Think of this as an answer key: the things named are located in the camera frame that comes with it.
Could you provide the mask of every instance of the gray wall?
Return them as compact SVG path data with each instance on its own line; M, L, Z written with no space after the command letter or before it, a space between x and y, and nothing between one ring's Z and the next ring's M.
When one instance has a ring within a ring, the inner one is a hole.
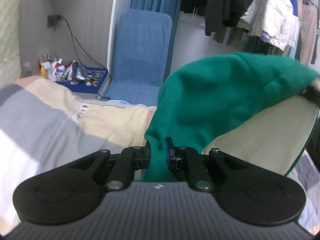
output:
M47 15L58 13L66 17L83 48L106 66L112 3L113 0L20 0L21 64L30 62L32 73L38 74L41 53L50 52L64 62L77 59L66 23L61 21L55 29L47 29ZM98 66L76 46L85 65Z
M39 72L39 54L53 52L54 31L47 29L47 15L52 13L52 0L20 0L20 62L30 62L33 74Z
M87 53L107 66L108 37L113 0L56 0L55 9L69 22L73 34ZM99 66L76 44L80 60L86 66ZM65 21L56 29L55 54L66 61L77 60Z

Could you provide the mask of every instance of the barcode label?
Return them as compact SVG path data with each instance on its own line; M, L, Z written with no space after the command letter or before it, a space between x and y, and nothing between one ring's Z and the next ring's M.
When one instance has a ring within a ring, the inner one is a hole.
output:
M88 104L83 104L77 113L77 118L79 119L81 116L85 115L85 113L88 110L89 105Z

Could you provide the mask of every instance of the blue chair cushion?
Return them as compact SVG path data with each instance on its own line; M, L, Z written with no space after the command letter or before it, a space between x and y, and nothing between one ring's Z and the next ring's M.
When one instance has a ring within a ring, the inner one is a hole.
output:
M113 80L107 97L156 106L171 29L172 20L167 14L135 9L122 14L116 37Z

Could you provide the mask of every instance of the green blanket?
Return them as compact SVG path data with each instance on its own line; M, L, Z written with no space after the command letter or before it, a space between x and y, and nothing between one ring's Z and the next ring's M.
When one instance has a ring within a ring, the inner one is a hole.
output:
M297 95L318 76L298 61L248 53L204 58L175 71L158 94L145 139L151 162L144 181L175 181L165 138L199 153L261 110Z

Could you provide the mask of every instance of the clutter of items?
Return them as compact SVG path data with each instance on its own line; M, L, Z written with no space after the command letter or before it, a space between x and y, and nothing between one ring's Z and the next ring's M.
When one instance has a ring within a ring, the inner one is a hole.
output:
M76 60L63 65L62 58L51 59L50 54L43 54L39 58L40 76L54 82L65 81L70 84L83 84L87 86L97 86L105 70L89 70Z

